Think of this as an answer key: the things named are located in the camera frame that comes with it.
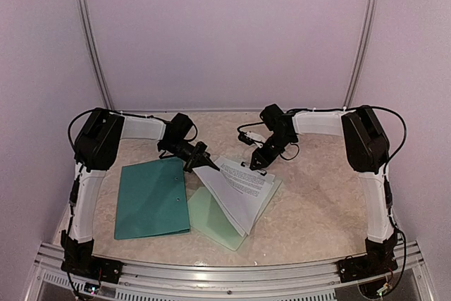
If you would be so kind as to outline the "white paper sheet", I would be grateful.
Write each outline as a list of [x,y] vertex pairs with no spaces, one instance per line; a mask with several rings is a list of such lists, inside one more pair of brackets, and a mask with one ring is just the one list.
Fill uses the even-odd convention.
[[241,235],[249,235],[279,188],[281,180],[265,170],[253,171],[247,163],[220,156],[216,168],[194,169],[225,217]]

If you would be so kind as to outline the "light green clipboard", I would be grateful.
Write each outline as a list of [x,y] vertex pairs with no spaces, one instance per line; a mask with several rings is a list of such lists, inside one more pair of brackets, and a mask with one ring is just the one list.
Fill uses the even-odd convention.
[[205,188],[200,187],[187,201],[190,226],[219,245],[236,252],[247,238],[229,222],[218,203]]

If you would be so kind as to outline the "dark green folder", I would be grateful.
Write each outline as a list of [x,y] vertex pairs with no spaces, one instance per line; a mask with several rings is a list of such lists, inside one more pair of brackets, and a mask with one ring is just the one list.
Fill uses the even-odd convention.
[[189,231],[181,159],[160,159],[122,167],[114,230],[116,240]]

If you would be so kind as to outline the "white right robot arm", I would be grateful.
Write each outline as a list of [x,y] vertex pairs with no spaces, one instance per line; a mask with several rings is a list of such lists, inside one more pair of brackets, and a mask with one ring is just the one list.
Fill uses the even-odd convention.
[[390,142],[371,106],[353,109],[292,109],[282,111],[277,104],[260,113],[271,136],[252,153],[253,171],[269,167],[301,134],[337,135],[345,141],[348,164],[358,173],[364,190],[368,232],[361,270],[376,275],[388,263],[388,254],[397,243],[391,217],[393,195],[388,180]]

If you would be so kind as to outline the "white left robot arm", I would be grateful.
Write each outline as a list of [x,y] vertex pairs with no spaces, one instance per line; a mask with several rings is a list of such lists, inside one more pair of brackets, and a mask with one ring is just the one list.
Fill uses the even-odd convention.
[[70,262],[83,276],[98,270],[92,255],[93,220],[99,188],[106,172],[116,161],[121,140],[142,139],[157,143],[161,158],[177,157],[184,171],[209,166],[217,169],[203,142],[192,144],[187,134],[194,128],[189,116],[177,113],[167,121],[156,116],[140,116],[103,108],[83,112],[86,121],[77,137],[69,137],[74,151],[75,179],[70,192],[70,221],[61,234],[61,245]]

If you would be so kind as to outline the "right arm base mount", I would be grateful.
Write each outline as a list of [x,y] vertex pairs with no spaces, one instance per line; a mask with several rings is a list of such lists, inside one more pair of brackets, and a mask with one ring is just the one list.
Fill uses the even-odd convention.
[[397,234],[383,242],[365,239],[366,252],[360,256],[347,256],[336,262],[341,283],[362,280],[389,273],[398,268],[394,249],[397,244]]

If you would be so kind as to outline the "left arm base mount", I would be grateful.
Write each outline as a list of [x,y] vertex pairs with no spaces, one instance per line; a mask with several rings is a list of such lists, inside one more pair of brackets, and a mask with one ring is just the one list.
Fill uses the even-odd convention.
[[78,242],[71,238],[61,243],[64,259],[61,269],[70,274],[96,281],[118,284],[123,263],[115,259],[96,257],[92,254],[94,240]]

